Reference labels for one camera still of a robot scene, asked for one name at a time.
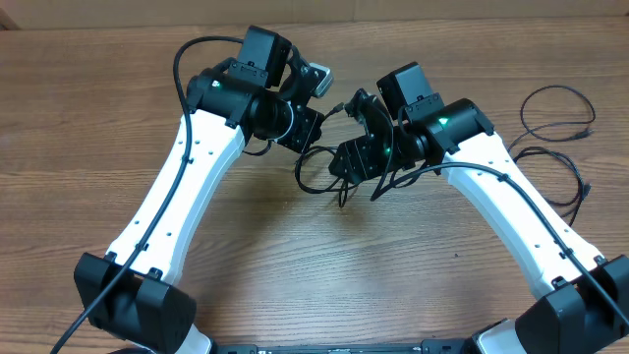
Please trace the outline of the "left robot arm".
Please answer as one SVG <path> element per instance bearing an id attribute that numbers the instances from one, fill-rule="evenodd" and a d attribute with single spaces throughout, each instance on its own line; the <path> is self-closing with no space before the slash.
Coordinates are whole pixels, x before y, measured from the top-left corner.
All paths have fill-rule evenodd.
<path id="1" fill-rule="evenodd" d="M 280 34 L 250 27 L 239 53 L 176 86 L 183 109 L 174 145 L 137 213 L 103 256 L 74 271 L 81 318 L 133 353 L 208 353 L 196 301 L 178 288 L 196 229 L 221 179 L 251 139 L 305 151 L 323 115 L 331 71 Z"/>

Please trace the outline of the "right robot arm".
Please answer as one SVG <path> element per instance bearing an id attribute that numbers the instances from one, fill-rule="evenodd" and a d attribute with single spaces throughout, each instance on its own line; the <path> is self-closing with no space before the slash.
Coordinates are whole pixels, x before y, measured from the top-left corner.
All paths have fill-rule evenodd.
<path id="1" fill-rule="evenodd" d="M 606 258 L 529 182 L 470 99 L 444 103 L 417 63 L 356 91 L 345 111 L 364 128 L 342 143 L 331 174 L 375 193 L 434 172 L 479 211 L 535 297 L 514 320 L 455 344 L 458 353 L 595 353 L 628 333 L 628 260 Z"/>

